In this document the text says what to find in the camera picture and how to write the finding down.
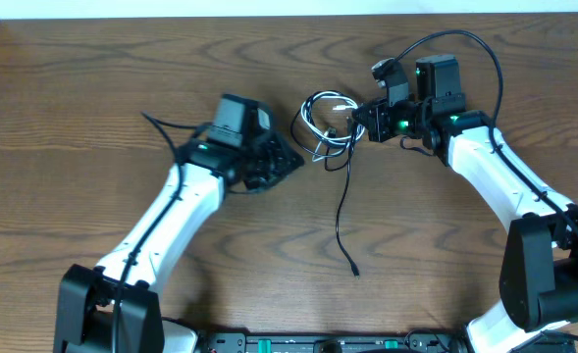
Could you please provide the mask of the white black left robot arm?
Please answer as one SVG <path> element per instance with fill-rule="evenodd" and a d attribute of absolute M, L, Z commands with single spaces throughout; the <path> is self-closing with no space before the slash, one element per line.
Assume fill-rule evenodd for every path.
<path fill-rule="evenodd" d="M 62 277 L 56 352 L 192 352 L 197 333 L 163 317 L 160 299 L 178 260 L 232 185 L 264 192 L 304 163 L 276 132 L 233 147 L 193 138 L 157 198 L 126 238 L 95 267 Z"/>

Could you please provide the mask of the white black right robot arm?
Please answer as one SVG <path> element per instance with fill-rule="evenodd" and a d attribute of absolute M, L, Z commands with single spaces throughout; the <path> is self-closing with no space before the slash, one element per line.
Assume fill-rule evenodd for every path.
<path fill-rule="evenodd" d="M 420 152 L 464 177 L 507 233 L 499 302 L 453 336 L 446 350 L 558 352 L 572 346 L 578 338 L 563 327 L 578 322 L 578 205 L 536 176 L 485 112 L 467 109 L 453 56 L 417 60 L 417 94 L 395 59 L 374 65 L 372 75 L 385 97 L 352 114 L 369 139 L 421 140 Z"/>

